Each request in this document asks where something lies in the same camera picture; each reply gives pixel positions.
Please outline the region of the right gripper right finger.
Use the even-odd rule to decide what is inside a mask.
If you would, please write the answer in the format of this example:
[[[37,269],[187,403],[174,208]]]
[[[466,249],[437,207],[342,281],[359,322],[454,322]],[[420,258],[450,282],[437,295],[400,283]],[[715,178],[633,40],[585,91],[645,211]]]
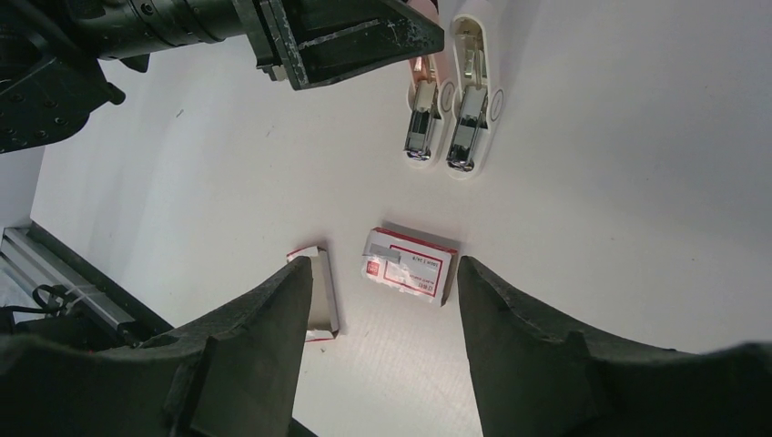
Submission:
[[[486,436],[768,436],[771,346],[703,354],[581,322],[464,256],[462,329]]]

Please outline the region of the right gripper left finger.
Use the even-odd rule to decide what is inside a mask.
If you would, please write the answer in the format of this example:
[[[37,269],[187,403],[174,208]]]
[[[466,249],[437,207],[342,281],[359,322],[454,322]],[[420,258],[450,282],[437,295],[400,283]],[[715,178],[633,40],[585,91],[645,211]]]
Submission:
[[[1,339],[4,436],[306,436],[293,416],[312,298],[298,257],[136,347]]]

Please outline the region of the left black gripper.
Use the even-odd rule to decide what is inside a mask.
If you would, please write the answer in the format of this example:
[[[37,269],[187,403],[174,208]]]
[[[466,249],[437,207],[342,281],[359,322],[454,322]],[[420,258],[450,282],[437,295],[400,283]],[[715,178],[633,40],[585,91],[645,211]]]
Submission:
[[[159,51],[245,36],[257,68],[295,90],[329,86],[444,49],[404,1],[94,1],[90,50],[147,71]]]

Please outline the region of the cardboard staple box tray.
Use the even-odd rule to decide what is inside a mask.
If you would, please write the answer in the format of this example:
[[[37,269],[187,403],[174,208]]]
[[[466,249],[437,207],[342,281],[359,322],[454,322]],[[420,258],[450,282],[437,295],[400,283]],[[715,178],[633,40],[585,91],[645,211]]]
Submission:
[[[286,259],[291,262],[299,257],[310,259],[313,281],[305,341],[335,340],[340,332],[340,318],[329,252],[320,246],[309,246],[292,251]]]

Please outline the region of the red staple box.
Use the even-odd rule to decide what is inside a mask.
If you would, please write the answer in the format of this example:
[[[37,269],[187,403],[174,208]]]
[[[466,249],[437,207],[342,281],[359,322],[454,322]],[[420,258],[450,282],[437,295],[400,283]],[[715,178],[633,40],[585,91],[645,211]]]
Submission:
[[[452,287],[458,250],[377,227],[370,230],[361,256],[363,278],[441,307]]]

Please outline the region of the white mini stapler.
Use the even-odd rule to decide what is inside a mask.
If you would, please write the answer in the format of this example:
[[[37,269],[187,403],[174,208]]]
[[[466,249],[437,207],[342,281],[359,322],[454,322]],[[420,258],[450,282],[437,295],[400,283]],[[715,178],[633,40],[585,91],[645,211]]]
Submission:
[[[501,85],[497,25],[488,16],[460,12],[452,20],[457,90],[454,126],[445,165],[449,175],[468,180],[482,172],[506,99]]]

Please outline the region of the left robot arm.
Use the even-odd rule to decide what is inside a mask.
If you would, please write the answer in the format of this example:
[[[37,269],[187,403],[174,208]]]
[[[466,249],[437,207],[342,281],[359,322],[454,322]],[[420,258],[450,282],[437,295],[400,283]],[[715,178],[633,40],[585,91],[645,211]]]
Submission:
[[[104,104],[123,103],[104,60],[144,73],[153,53],[233,36],[296,90],[444,48],[441,26],[404,1],[4,1],[1,150],[63,141]]]

